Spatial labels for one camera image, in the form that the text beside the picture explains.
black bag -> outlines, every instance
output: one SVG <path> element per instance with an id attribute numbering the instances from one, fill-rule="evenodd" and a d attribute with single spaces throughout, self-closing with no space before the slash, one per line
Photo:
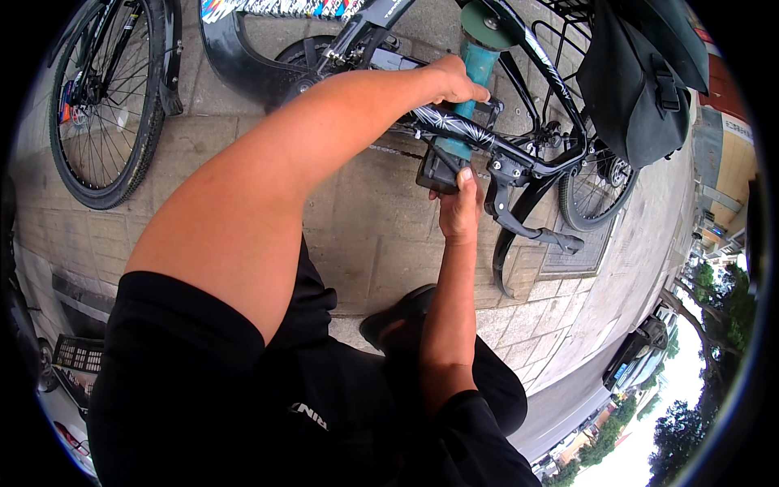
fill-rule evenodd
<path id="1" fill-rule="evenodd" d="M 709 53 L 680 0 L 619 0 L 619 14 L 663 55 L 685 85 L 709 95 Z"/>
<path id="2" fill-rule="evenodd" d="M 635 27 L 595 0 L 590 49 L 576 81 L 600 138 L 635 169 L 682 147 L 689 91 Z"/>

bag strap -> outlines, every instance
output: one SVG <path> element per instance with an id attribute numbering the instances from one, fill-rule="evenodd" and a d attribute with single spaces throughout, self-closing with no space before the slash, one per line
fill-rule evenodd
<path id="1" fill-rule="evenodd" d="M 660 55 L 652 54 L 652 68 L 657 80 L 657 106 L 665 111 L 679 111 L 679 94 L 676 92 L 674 75 Z"/>

shoe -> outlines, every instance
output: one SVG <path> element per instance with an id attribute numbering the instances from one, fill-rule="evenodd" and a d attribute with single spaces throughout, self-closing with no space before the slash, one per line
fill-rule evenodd
<path id="1" fill-rule="evenodd" d="M 435 284 L 425 284 L 402 297 L 391 308 L 363 319 L 360 323 L 360 335 L 379 350 L 379 335 L 382 330 L 399 319 L 426 315 L 430 310 L 434 291 Z"/>

sidewalk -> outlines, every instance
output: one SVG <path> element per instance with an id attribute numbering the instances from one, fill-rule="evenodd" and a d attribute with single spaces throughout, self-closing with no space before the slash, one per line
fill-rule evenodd
<path id="1" fill-rule="evenodd" d="M 543 19 L 560 24 L 536 2 L 510 3 L 528 23 Z M 260 107 L 231 92 L 213 74 L 200 44 L 198 3 L 182 4 L 185 50 L 179 78 L 185 113 L 165 121 L 149 174 L 127 203 L 97 212 L 70 196 L 48 149 L 46 116 L 53 70 L 45 71 L 35 88 L 11 171 L 19 200 L 19 271 L 26 276 L 30 304 L 43 310 L 35 320 L 53 335 L 52 343 L 68 329 L 59 303 L 62 297 L 52 290 L 52 274 L 65 276 L 84 290 L 115 296 L 132 247 L 166 198 L 264 116 Z M 441 57 L 447 48 L 457 52 L 459 11 L 449 1 L 415 3 L 395 28 L 402 51 L 427 61 Z M 340 29 L 339 24 L 299 19 L 248 16 L 246 21 L 255 48 L 270 57 L 304 36 Z M 539 38 L 550 51 L 548 31 L 541 30 Z M 516 57 L 530 89 L 543 98 L 545 81 L 521 51 Z M 578 62 L 563 58 L 562 75 Z M 529 119 L 516 115 L 522 104 L 500 68 L 490 87 L 506 104 L 496 130 L 526 131 Z M 559 114 L 552 118 L 563 120 Z M 380 143 L 416 154 L 425 150 L 414 140 L 387 138 Z M 658 271 L 670 268 L 669 242 L 678 227 L 682 187 L 691 179 L 689 172 L 680 172 L 688 170 L 685 157 L 678 155 L 643 171 L 597 276 L 539 275 L 547 245 L 517 238 L 505 276 L 514 299 L 502 297 L 492 282 L 491 268 L 499 226 L 482 217 L 474 289 L 478 332 L 516 370 L 530 393 L 586 360 L 595 345 L 593 351 L 635 326 Z M 312 261 L 325 284 L 338 290 L 331 334 L 356 348 L 372 351 L 357 332 L 363 316 L 387 307 L 410 289 L 436 281 L 444 243 L 437 225 L 439 208 L 437 201 L 428 201 L 427 190 L 414 183 L 417 167 L 416 160 L 366 150 L 325 181 L 306 204 L 304 234 Z M 486 188 L 487 182 L 481 182 Z M 552 228 L 557 218 L 553 190 L 527 224 Z"/>

plastic crate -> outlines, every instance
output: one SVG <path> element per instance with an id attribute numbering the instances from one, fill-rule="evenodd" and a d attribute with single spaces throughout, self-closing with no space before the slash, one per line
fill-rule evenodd
<path id="1" fill-rule="evenodd" d="M 103 341 L 60 335 L 54 350 L 54 366 L 87 374 L 100 371 Z"/>

